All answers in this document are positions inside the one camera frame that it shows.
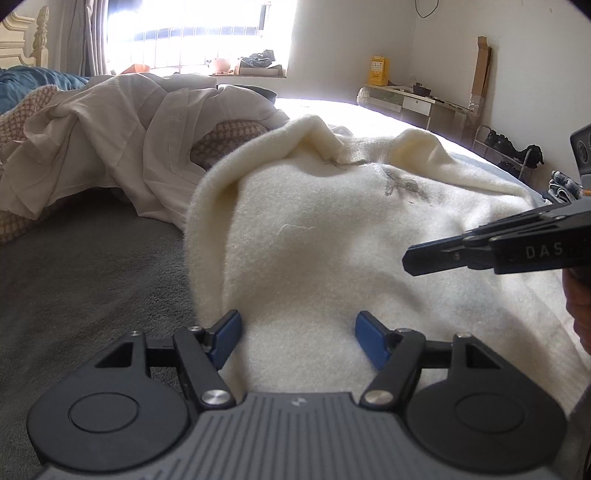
gray blanket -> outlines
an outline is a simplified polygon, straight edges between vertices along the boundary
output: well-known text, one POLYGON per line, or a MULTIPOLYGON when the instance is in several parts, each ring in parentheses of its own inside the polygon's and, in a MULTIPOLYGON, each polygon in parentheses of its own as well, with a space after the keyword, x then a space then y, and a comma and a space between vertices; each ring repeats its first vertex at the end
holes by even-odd
POLYGON ((193 324, 182 233, 109 192, 75 197, 1 247, 0 478, 40 470, 25 421, 46 389, 129 330, 193 324))

headboard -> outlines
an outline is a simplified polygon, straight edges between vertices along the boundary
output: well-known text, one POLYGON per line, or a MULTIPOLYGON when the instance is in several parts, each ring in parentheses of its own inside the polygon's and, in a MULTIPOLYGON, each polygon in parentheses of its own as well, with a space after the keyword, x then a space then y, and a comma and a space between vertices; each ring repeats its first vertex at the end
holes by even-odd
POLYGON ((25 56, 25 30, 35 21, 11 12, 0 24, 0 68, 15 65, 30 65, 47 68, 47 20, 49 7, 41 7, 37 15, 37 31, 33 41, 33 52, 25 56))

wall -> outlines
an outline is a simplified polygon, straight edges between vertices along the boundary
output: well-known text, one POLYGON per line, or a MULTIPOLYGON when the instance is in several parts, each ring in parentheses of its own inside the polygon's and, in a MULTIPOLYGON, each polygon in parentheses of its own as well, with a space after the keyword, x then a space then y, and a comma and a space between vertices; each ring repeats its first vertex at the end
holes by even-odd
POLYGON ((354 102, 374 55, 390 59, 392 81, 405 82, 415 17, 414 0, 297 0, 287 78, 248 83, 287 98, 354 102))
MULTIPOLYGON (((418 1, 421 12, 436 3, 418 1)), ((493 47, 483 123, 518 150, 542 148, 538 190, 552 170, 578 179, 569 136, 591 123, 591 22, 566 0, 441 0, 432 16, 417 18, 410 74, 467 106, 479 35, 493 47)))
MULTIPOLYGON (((25 0, 16 9, 15 13, 22 15, 23 17, 37 18, 39 10, 44 5, 49 7, 49 21, 47 23, 47 49, 49 51, 49 68, 60 69, 60 56, 59 52, 59 38, 61 30, 61 13, 63 10, 64 0, 25 0)), ((31 47, 33 45, 33 36, 37 24, 33 23, 25 33, 25 54, 31 54, 31 47)))

blue blanket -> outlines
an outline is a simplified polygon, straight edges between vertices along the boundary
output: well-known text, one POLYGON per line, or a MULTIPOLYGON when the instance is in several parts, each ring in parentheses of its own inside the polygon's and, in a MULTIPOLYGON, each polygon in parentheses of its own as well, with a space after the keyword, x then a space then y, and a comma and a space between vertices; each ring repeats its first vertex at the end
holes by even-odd
POLYGON ((57 85, 61 90, 82 88, 88 78, 41 67, 17 66, 0 69, 0 113, 18 105, 29 92, 44 85, 57 85))

bedpost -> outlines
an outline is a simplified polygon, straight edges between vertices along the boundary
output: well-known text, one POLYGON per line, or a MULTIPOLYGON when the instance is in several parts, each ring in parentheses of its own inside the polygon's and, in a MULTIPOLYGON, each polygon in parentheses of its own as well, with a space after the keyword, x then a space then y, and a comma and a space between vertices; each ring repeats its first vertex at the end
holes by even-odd
POLYGON ((35 32, 35 40, 33 41, 33 53, 31 57, 35 58, 35 63, 38 67, 47 68, 48 65, 48 51, 47 51, 47 21, 49 20, 49 7, 44 6, 39 10, 37 15, 37 31, 35 32))

